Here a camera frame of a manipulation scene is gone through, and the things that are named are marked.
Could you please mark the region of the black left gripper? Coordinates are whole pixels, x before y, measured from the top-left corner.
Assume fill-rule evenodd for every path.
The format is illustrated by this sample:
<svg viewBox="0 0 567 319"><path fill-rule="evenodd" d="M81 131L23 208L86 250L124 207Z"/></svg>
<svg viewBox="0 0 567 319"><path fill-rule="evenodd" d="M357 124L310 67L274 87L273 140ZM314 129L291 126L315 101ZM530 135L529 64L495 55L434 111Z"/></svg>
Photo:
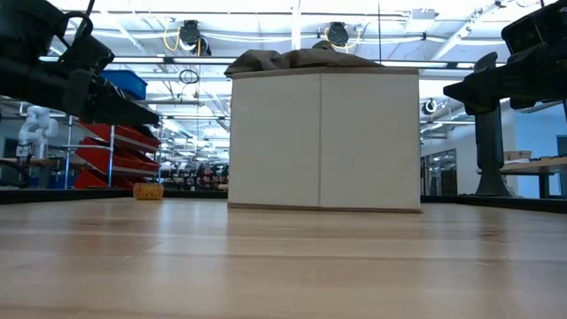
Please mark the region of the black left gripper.
<svg viewBox="0 0 567 319"><path fill-rule="evenodd" d="M55 62L0 51L0 95L79 116L85 123L154 125L159 116L126 97L100 72L113 52L92 35L76 38Z"/></svg>

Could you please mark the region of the red plastic bin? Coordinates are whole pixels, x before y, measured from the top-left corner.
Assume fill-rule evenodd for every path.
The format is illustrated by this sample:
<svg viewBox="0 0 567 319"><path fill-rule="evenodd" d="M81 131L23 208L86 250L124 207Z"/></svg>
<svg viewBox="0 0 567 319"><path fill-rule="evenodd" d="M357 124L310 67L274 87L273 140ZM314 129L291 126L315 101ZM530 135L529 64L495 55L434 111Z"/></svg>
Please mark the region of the red plastic bin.
<svg viewBox="0 0 567 319"><path fill-rule="evenodd" d="M75 154L104 175L108 174L109 167L112 168L112 175L152 176L159 171L157 162L138 150L117 143L113 145L113 152L110 152L109 143L91 137L84 137L80 146Z"/></svg>
<svg viewBox="0 0 567 319"><path fill-rule="evenodd" d="M156 152L160 147L158 138L144 135L130 126L117 125L112 130L111 125L107 124L86 124L83 122L79 122L79 124L106 142L110 141L111 133L113 133L114 143L123 147L144 152Z"/></svg>
<svg viewBox="0 0 567 319"><path fill-rule="evenodd" d="M134 177L116 176L108 183L108 176L94 169L83 169L74 182L75 189L118 188L132 190L136 179Z"/></svg>

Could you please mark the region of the wooden workbench with cardboard box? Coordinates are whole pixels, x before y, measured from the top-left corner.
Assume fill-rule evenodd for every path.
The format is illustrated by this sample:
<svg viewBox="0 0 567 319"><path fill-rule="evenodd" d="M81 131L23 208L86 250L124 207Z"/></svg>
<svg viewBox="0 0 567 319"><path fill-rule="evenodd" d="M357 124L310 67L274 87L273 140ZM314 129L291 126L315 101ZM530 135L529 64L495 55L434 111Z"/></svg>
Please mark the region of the wooden workbench with cardboard box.
<svg viewBox="0 0 567 319"><path fill-rule="evenodd" d="M551 198L549 177L567 174L567 157L528 159L509 164L496 159L482 159L478 173L480 181L476 195L511 198L510 191L501 179L504 175L536 175L539 178L539 198Z"/></svg>

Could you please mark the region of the black column with flared base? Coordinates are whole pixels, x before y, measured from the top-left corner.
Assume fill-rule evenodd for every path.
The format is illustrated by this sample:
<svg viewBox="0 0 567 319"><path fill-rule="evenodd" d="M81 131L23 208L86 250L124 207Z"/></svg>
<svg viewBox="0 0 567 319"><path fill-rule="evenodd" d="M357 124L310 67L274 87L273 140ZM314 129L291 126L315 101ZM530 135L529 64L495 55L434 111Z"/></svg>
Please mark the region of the black column with flared base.
<svg viewBox="0 0 567 319"><path fill-rule="evenodd" d="M497 102L497 108L493 112L475 116L478 168L483 159L495 159L504 162L501 103L496 99L491 101Z"/></svg>

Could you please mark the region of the small round woven basket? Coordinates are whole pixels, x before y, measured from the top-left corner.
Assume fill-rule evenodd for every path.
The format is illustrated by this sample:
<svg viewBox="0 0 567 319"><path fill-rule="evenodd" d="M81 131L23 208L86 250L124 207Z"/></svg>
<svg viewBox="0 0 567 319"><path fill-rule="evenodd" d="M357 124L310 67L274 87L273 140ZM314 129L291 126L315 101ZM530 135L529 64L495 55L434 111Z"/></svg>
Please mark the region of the small round woven basket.
<svg viewBox="0 0 567 319"><path fill-rule="evenodd" d="M164 187L160 183L136 183L133 188L133 197L136 200L162 200Z"/></svg>

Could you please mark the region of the blue plastic bin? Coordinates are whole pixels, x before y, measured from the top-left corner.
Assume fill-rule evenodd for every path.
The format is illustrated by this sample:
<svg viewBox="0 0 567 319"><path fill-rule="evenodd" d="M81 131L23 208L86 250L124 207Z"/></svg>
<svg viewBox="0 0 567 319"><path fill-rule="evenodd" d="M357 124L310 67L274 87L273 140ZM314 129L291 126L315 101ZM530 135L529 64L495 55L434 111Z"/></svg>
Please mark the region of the blue plastic bin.
<svg viewBox="0 0 567 319"><path fill-rule="evenodd" d="M137 100L146 99L147 82L129 70L105 70L100 75Z"/></svg>

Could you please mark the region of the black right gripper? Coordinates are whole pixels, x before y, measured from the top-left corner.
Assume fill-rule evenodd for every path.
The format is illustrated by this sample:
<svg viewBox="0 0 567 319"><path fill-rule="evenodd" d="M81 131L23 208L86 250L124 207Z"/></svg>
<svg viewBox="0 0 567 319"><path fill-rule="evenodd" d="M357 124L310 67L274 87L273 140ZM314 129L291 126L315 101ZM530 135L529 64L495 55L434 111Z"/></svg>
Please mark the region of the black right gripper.
<svg viewBox="0 0 567 319"><path fill-rule="evenodd" d="M509 58L514 67L510 106L515 110L534 107L538 102L567 100L567 42L540 43ZM447 85L443 93L464 103L465 112L479 116L493 112L497 102L508 98L501 76L505 64L474 71L461 82Z"/></svg>

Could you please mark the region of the wooden workbench with white robot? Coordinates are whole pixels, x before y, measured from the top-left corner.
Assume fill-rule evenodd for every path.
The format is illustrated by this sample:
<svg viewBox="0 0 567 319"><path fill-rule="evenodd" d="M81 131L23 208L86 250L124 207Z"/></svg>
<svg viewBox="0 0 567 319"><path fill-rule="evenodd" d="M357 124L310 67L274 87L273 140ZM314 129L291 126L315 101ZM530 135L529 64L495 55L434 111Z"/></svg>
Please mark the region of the wooden workbench with white robot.
<svg viewBox="0 0 567 319"><path fill-rule="evenodd" d="M61 159L0 159L0 188L48 188L53 176L60 177Z"/></svg>

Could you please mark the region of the beige fabric storage box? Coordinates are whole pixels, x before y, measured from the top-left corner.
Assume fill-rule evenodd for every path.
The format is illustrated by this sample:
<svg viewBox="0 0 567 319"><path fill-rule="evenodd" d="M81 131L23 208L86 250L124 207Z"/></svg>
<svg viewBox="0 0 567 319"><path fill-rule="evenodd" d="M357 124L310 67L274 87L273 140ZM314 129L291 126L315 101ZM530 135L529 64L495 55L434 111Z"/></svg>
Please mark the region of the beige fabric storage box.
<svg viewBox="0 0 567 319"><path fill-rule="evenodd" d="M229 206L419 212L418 101L414 68L236 74Z"/></svg>

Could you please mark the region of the metal shelf rack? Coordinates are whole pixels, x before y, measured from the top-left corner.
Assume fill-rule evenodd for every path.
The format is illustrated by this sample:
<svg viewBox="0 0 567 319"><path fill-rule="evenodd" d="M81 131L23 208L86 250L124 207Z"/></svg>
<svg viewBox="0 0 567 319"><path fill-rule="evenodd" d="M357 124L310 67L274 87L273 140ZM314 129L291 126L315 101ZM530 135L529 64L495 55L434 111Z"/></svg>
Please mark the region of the metal shelf rack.
<svg viewBox="0 0 567 319"><path fill-rule="evenodd" d="M76 180L76 178L78 177L79 173L83 170L83 169L94 169L96 171L98 171L97 169L95 169L94 167L92 167L91 165L89 165L85 160L79 158L75 152L78 148L81 148L80 146L80 142L84 137L91 137L94 138L96 140L100 140L100 141L104 141L105 140L101 139L98 136L95 136L94 134L90 133L87 129L85 129L84 127L82 127L79 124L79 120L75 120L73 118L70 118L67 120L67 137L66 137L66 144L64 145L64 149L66 151L66 162L65 162L65 181L64 181L64 188L67 189L74 189L74 182ZM151 132L150 128L147 126L140 126L140 127L133 127L130 126L136 130L138 130L140 133L147 135L149 137L156 137L155 135L153 135L153 133ZM110 152L113 152L113 145L114 145L114 136L113 133L111 133L111 139L109 142L107 142L110 144ZM140 151L143 154L145 154L149 159L157 162L155 159L152 159L151 156L156 154L158 151L156 152L144 152L144 151ZM136 179L136 183L144 183L147 181L148 178L153 178L156 175L152 175L152 176L139 176L139 175L112 175L112 168L109 167L109 172L107 174L108 176L108 183L111 183L112 178L116 177L116 176L124 176L124 177L134 177Z"/></svg>

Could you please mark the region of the tan garment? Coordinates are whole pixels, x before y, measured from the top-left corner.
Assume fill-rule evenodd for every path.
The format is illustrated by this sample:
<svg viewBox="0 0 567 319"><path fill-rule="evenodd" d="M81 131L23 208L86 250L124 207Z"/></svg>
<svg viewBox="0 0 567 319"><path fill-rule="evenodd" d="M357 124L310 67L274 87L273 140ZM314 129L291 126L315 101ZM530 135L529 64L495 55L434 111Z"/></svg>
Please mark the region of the tan garment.
<svg viewBox="0 0 567 319"><path fill-rule="evenodd" d="M287 70L309 67L382 67L375 61L352 54L335 51L327 41L320 41L312 48L279 53L278 51L248 50L236 58L224 74Z"/></svg>

